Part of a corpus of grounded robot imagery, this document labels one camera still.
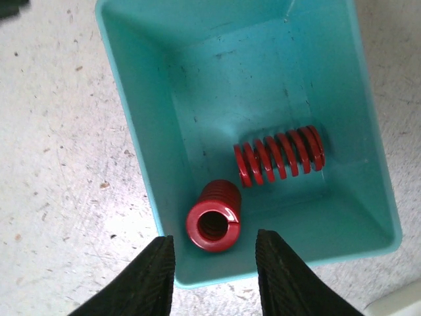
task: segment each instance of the teal plastic bin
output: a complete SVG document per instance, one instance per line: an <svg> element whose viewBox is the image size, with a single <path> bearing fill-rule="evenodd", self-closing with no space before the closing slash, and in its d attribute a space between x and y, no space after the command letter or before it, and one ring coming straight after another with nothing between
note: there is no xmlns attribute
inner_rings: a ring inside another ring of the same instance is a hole
<svg viewBox="0 0 421 316"><path fill-rule="evenodd" d="M401 227L351 0L100 0L99 28L176 285L256 275L257 230L310 265L396 250ZM241 187L233 145L313 124L320 172L241 189L241 236L207 253L186 234L203 187Z"/></svg>

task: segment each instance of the red spring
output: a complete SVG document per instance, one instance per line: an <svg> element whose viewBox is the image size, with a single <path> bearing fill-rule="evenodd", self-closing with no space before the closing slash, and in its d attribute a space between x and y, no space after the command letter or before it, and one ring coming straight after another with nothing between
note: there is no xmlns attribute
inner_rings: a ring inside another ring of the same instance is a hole
<svg viewBox="0 0 421 316"><path fill-rule="evenodd" d="M241 194L227 180L210 182L202 191L186 220L190 239L210 252L227 250L240 232Z"/></svg>
<svg viewBox="0 0 421 316"><path fill-rule="evenodd" d="M325 165L322 138L312 125L289 130L285 134L278 133L261 140L254 140L255 148L249 143L234 146L235 158L239 168L239 176L244 187L253 186L252 176L258 185L263 185L263 173L266 172L269 182L275 181L274 169L278 169L281 179L287 177L285 163L291 169L292 176L298 176L298 164L304 173L311 169L320 171Z"/></svg>

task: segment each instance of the concrete floor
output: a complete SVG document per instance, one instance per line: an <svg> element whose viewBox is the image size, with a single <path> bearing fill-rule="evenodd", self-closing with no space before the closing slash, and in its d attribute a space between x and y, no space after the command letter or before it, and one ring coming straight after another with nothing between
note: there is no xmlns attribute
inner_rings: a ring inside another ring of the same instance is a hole
<svg viewBox="0 0 421 316"><path fill-rule="evenodd" d="M0 315L66 315L157 235L94 4L0 25ZM421 277L421 2L357 7L404 238L315 271L363 309ZM257 280L175 289L172 315L261 315Z"/></svg>

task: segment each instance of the dirt speck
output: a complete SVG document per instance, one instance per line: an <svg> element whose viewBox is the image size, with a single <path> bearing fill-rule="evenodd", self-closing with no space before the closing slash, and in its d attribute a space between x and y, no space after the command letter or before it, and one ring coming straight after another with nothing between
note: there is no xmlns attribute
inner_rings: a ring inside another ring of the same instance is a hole
<svg viewBox="0 0 421 316"><path fill-rule="evenodd" d="M133 156L134 156L134 154L133 154L133 153L131 153L128 149L126 149L126 150L124 151L124 154L125 154L125 155L127 155L128 157L133 157Z"/></svg>
<svg viewBox="0 0 421 316"><path fill-rule="evenodd" d="M99 186L100 189L107 189L110 187L110 183L107 181L104 181L104 183L101 183L101 185Z"/></svg>

